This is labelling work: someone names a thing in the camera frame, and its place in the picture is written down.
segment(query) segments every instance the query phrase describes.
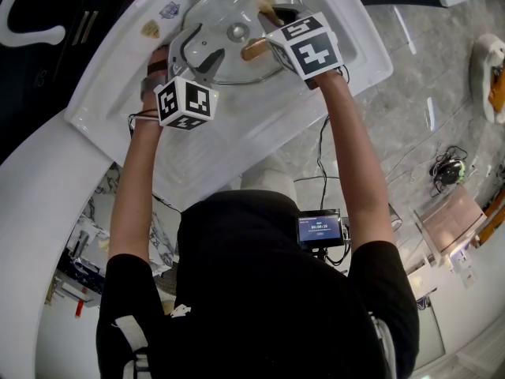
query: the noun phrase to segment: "black wire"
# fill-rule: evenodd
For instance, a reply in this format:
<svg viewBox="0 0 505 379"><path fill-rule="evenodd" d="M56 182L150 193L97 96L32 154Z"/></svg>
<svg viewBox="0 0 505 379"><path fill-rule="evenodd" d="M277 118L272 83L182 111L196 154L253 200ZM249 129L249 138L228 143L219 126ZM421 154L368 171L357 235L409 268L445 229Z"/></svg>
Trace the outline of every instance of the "black wire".
<svg viewBox="0 0 505 379"><path fill-rule="evenodd" d="M323 175L316 175L315 177L304 177L304 178L299 178L297 180L294 180L294 182L313 180L315 178L324 178L324 176ZM335 179L335 180L340 179L340 177L331 177L330 175L327 175L326 178Z"/></svg>
<svg viewBox="0 0 505 379"><path fill-rule="evenodd" d="M157 111L157 110L144 110L144 111L141 111L141 112L137 112L136 114L130 114L128 115L128 129L129 129L129 137L130 139L133 138L133 125L132 125L132 122L133 122L133 119L138 117L138 116L142 116L143 118L150 118L150 119L153 119L153 120L158 120L158 115L144 115L146 114L147 112L153 112L153 111Z"/></svg>
<svg viewBox="0 0 505 379"><path fill-rule="evenodd" d="M330 261L331 265L333 265L334 267L338 267L346 259L349 252L350 252L350 245L348 245L347 242L344 242L344 254L342 255L342 258L340 260L333 261L328 255L326 256L326 259Z"/></svg>
<svg viewBox="0 0 505 379"><path fill-rule="evenodd" d="M317 148L317 165L321 169L321 172L323 173L323 195L321 195L321 205L320 205L320 210L322 211L324 209L324 197L326 196L326 188L327 188L327 182L328 182L328 176L326 174L326 170L324 170L323 162L321 161L321 155L322 155L322 146L323 146L323 132L324 128L326 128L327 124L330 122L330 115L327 115L326 119L324 119L323 127L321 128L320 134L319 134L319 145Z"/></svg>
<svg viewBox="0 0 505 379"><path fill-rule="evenodd" d="M152 196L160 203L162 203L163 205L165 205L167 208L170 208L172 209L173 211L175 212L179 212L179 214L182 216L182 212L179 211L178 209L174 208L172 205L168 204L165 200L163 200L162 198L160 197L157 197L155 194L152 194Z"/></svg>
<svg viewBox="0 0 505 379"><path fill-rule="evenodd" d="M346 73L347 73L347 84L350 83L350 73L349 73L349 69L347 69L347 66L346 65L342 65L342 67L346 70Z"/></svg>
<svg viewBox="0 0 505 379"><path fill-rule="evenodd" d="M466 160L466 158L468 157L468 152L466 150L463 150L459 146L454 145L454 146L449 147L449 149L453 149L453 152L452 152L453 156L456 155L456 149L458 149L460 152L465 153L464 156L458 156L458 157L460 157L461 160Z"/></svg>

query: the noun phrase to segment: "kitchen sink basin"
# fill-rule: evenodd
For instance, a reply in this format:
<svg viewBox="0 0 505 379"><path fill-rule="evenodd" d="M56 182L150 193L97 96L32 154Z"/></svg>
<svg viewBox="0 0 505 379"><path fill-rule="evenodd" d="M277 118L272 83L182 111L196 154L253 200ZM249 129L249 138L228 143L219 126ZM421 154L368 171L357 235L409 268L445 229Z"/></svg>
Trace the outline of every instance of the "kitchen sink basin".
<svg viewBox="0 0 505 379"><path fill-rule="evenodd" d="M212 85L219 91L215 119L192 131L165 128L154 191L181 210L215 192L326 114L319 90L309 91L291 72L246 83L279 69L269 51L250 62L240 57L249 39L263 35L257 2L200 0L192 8L192 0L136 0L97 50L65 118L122 165L130 141L127 117L141 109L140 81L150 53L180 32L183 18L184 26L201 23L201 32L185 48L188 61L198 66L210 52L220 47L226 52ZM285 2L297 0L275 0ZM303 3L322 11L337 35L354 95L391 75L391 61L359 0ZM178 15L162 17L165 6L176 5ZM158 39L140 32L152 20L159 26ZM235 24L247 37L230 39Z"/></svg>

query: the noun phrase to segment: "black t-shirt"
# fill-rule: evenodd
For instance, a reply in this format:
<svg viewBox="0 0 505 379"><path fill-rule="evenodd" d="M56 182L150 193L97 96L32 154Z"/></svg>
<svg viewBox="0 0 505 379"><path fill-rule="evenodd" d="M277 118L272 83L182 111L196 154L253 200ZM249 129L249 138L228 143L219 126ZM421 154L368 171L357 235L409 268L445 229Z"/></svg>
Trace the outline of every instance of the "black t-shirt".
<svg viewBox="0 0 505 379"><path fill-rule="evenodd" d="M398 377L408 377L419 320L396 247L363 245L345 277L301 251L296 212L264 191L218 193L183 212L175 306L191 310L178 317L163 315L146 262L111 258L96 337L102 377L123 377L138 357L118 328L124 316L145 336L153 379L387 377L369 313L387 324Z"/></svg>

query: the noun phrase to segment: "gray marble tile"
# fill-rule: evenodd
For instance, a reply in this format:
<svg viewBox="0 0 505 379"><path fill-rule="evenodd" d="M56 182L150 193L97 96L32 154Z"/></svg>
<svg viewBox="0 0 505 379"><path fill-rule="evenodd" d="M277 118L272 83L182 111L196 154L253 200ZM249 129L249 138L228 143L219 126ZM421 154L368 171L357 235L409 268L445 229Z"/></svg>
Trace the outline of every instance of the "gray marble tile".
<svg viewBox="0 0 505 379"><path fill-rule="evenodd" d="M361 118L369 129L387 115L387 110L376 86L367 88L354 99L361 112Z"/></svg>
<svg viewBox="0 0 505 379"><path fill-rule="evenodd" d="M318 175L317 142L323 121L321 119L315 122L277 151L277 155L285 163L288 173L294 178Z"/></svg>
<svg viewBox="0 0 505 379"><path fill-rule="evenodd" d="M427 6L396 6L411 39L440 26L451 16L448 9Z"/></svg>
<svg viewBox="0 0 505 379"><path fill-rule="evenodd" d="M390 57L394 72L376 87L387 111L405 106L422 88L447 70L444 37L432 28Z"/></svg>
<svg viewBox="0 0 505 379"><path fill-rule="evenodd" d="M393 6L367 6L366 10L388 53L396 51L408 42Z"/></svg>
<svg viewBox="0 0 505 379"><path fill-rule="evenodd" d="M418 105L391 111L368 130L379 161L408 152L429 133L425 113Z"/></svg>

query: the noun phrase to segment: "small display screen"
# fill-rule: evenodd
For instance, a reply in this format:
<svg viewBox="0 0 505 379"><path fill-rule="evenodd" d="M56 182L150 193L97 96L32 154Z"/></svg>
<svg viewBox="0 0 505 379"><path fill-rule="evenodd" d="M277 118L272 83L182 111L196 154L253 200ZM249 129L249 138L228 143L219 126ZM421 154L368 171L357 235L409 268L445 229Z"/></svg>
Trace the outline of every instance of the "small display screen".
<svg viewBox="0 0 505 379"><path fill-rule="evenodd" d="M301 242L341 238L339 215L299 218L298 232Z"/></svg>

